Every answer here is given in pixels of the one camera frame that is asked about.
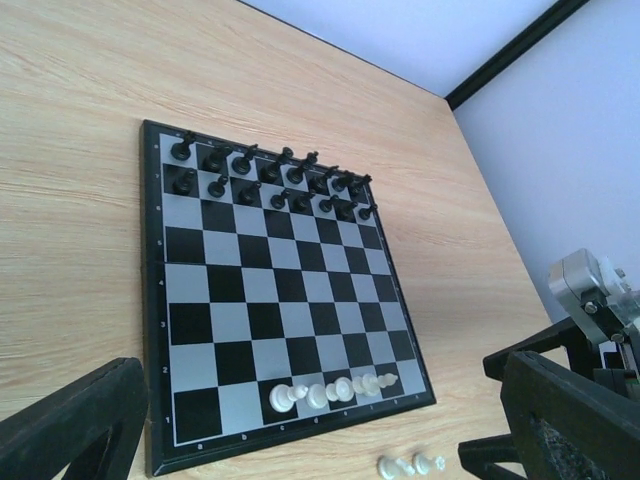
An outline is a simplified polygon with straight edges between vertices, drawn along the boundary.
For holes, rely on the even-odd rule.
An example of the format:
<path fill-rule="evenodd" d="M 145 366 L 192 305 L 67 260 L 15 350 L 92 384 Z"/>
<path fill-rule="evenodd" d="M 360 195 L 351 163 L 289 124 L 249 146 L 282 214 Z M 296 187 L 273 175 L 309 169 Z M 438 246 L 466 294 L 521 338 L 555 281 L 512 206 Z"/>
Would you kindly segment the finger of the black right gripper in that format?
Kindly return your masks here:
<path fill-rule="evenodd" d="M 524 480 L 523 476 L 499 466 L 499 463 L 521 463 L 511 434 L 461 442 L 458 456 L 462 468 L 478 479 Z"/>
<path fill-rule="evenodd" d="M 523 341 L 486 356 L 482 361 L 484 373 L 493 380 L 502 380 L 511 353 L 531 351 L 541 354 L 560 347 L 564 347 L 567 352 L 569 369 L 579 373 L 580 329 L 570 317 Z"/>

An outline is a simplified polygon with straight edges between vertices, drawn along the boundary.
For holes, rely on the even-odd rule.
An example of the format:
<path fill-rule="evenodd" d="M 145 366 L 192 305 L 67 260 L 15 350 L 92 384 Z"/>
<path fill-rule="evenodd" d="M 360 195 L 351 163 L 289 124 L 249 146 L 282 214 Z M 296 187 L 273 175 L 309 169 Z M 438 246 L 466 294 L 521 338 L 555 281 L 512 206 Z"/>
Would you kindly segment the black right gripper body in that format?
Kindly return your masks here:
<path fill-rule="evenodd" d="M 618 395 L 639 394 L 639 320 L 607 332 L 567 319 L 569 368 Z"/>

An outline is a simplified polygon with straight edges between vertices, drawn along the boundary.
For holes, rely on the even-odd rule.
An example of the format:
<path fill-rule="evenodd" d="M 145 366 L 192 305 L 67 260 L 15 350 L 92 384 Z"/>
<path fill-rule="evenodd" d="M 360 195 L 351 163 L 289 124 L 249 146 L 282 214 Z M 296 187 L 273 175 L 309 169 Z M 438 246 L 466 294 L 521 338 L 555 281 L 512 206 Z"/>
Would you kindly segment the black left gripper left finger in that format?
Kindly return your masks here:
<path fill-rule="evenodd" d="M 147 411 L 140 360 L 116 358 L 1 421 L 1 477 L 126 479 Z"/>

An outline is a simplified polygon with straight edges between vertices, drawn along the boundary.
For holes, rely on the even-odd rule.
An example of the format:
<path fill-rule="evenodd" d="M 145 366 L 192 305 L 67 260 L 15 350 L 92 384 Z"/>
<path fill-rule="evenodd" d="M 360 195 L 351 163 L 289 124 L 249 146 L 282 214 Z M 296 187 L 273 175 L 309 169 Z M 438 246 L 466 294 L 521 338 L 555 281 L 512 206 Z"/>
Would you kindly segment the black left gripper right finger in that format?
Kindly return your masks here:
<path fill-rule="evenodd" d="M 637 479 L 639 404 L 533 352 L 512 353 L 501 388 L 530 479 Z"/>

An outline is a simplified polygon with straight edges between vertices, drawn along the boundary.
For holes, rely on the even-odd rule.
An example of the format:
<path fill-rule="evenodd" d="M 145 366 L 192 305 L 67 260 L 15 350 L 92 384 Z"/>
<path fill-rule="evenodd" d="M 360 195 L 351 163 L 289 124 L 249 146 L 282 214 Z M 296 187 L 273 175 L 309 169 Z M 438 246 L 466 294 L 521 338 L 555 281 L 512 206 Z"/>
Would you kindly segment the white bishop piece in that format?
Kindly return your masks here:
<path fill-rule="evenodd" d="M 303 399 L 309 388 L 305 385 L 288 386 L 278 384 L 272 388 L 269 394 L 271 407 L 279 413 L 290 411 L 298 400 Z"/>
<path fill-rule="evenodd" d="M 373 375 L 366 373 L 362 376 L 355 376 L 352 379 L 352 386 L 356 394 L 365 396 L 375 396 L 382 389 L 393 386 L 399 377 L 393 373 L 384 375 Z"/>

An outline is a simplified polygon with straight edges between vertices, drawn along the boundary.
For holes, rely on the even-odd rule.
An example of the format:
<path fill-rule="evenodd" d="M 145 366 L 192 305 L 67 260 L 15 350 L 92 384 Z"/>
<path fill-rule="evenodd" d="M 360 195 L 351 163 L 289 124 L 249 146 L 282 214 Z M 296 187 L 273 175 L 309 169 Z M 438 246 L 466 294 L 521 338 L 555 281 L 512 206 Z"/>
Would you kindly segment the white queen piece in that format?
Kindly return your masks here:
<path fill-rule="evenodd" d="M 329 402 L 335 402 L 337 399 L 333 387 L 327 389 L 321 384 L 312 384 L 306 394 L 306 402 L 312 409 L 323 409 Z"/>

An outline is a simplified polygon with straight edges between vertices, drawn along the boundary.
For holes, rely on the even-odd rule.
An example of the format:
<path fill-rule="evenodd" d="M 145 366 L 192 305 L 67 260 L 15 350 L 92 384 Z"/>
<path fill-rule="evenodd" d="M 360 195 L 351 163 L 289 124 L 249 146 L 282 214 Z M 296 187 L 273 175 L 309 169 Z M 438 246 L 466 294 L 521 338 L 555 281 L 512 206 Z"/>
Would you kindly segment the white king piece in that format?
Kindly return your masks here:
<path fill-rule="evenodd" d="M 350 402 L 355 394 L 353 383 L 347 377 L 339 377 L 326 386 L 326 395 L 331 402 Z"/>

